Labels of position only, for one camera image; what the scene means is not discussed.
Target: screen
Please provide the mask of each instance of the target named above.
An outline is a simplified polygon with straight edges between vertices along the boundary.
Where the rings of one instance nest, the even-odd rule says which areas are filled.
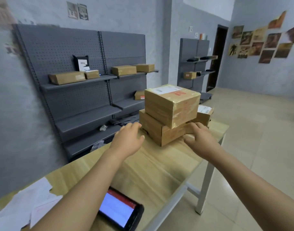
[[[124,228],[135,206],[136,204],[128,198],[109,189],[100,206],[100,211]]]

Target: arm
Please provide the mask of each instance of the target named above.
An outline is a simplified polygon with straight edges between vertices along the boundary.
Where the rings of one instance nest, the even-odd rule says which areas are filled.
[[[184,142],[212,163],[264,231],[294,231],[294,200],[228,154],[201,123],[192,123],[195,139]]]
[[[32,231],[88,231],[122,162],[137,152],[144,142],[144,136],[137,139],[140,127],[139,123],[123,126],[98,162]]]

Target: tiled floor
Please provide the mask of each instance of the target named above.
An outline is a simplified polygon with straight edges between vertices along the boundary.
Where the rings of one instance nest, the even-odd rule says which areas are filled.
[[[294,100],[216,88],[213,120],[229,124],[223,147],[253,172],[294,199]],[[207,162],[190,181],[201,187]],[[187,192],[159,230],[261,230],[234,191],[216,170],[202,216],[197,199]]]

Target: wooden tabletop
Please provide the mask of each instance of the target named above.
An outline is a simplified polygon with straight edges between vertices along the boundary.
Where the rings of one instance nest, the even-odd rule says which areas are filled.
[[[209,127],[217,141],[222,139],[228,129],[228,125],[215,121],[211,121]],[[91,169],[109,146],[110,144],[107,144],[46,175],[53,187],[51,193],[66,194]],[[182,137],[164,147],[159,147],[146,137],[141,149],[125,160],[111,184],[126,196],[144,205],[145,211],[137,231],[146,227],[201,162],[202,159],[183,142]],[[17,192],[0,199],[0,210]],[[114,230],[114,228],[97,216],[91,230]]]

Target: dark brown door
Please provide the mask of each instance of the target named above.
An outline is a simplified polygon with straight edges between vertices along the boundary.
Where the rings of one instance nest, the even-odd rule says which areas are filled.
[[[213,48],[213,55],[217,55],[218,59],[211,61],[210,69],[215,70],[215,72],[211,73],[208,77],[207,92],[215,88],[215,85],[217,84],[219,69],[220,69],[222,56],[223,56],[223,50],[225,46],[227,30],[228,30],[228,27],[218,25],[217,35],[215,37],[214,48]]]

